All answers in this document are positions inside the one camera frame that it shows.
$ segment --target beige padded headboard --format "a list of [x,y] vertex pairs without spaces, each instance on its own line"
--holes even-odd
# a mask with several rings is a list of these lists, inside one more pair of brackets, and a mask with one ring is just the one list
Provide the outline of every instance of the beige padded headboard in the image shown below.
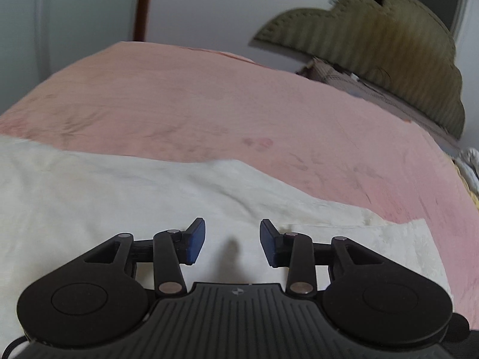
[[454,39],[417,0],[340,0],[330,10],[293,9],[255,39],[314,55],[385,88],[457,139],[464,128]]

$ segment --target wall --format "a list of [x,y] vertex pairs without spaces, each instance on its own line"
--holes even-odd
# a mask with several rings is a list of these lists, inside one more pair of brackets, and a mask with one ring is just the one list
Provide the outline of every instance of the wall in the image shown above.
[[479,0],[468,0],[457,41],[456,66],[462,74],[466,124],[461,147],[479,149]]
[[52,73],[133,38],[137,0],[0,0],[0,113]]
[[277,69],[295,71],[309,58],[250,44],[273,16],[296,7],[330,7],[329,0],[150,0],[145,40],[234,52]]

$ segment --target headboard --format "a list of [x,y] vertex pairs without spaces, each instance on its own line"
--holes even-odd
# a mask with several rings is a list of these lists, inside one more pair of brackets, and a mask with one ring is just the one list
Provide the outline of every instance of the headboard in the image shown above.
[[255,39],[337,63],[461,137],[465,115],[454,39],[417,0],[339,0],[330,11],[293,9]]

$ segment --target pink bed sheet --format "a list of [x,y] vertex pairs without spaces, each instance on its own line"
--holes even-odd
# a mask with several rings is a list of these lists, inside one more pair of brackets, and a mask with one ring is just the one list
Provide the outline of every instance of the pink bed sheet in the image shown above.
[[433,139],[376,105],[228,54],[119,43],[56,73],[0,133],[64,150],[239,159],[396,223],[425,218],[456,311],[479,328],[479,214]]

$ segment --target white blanket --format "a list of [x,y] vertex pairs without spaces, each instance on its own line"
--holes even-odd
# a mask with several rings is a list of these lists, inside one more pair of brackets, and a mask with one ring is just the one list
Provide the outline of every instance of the white blanket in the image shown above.
[[[310,235],[316,242],[348,236],[449,293],[423,220],[391,224],[368,209],[315,199],[239,161],[180,164],[62,152],[0,136],[0,349],[22,334],[15,306],[36,279],[120,232],[151,239],[185,229],[196,217],[207,236],[197,263],[182,267],[186,283],[285,281],[268,266],[259,224]],[[325,268],[318,268],[326,287]],[[152,287],[148,266],[137,279]]]

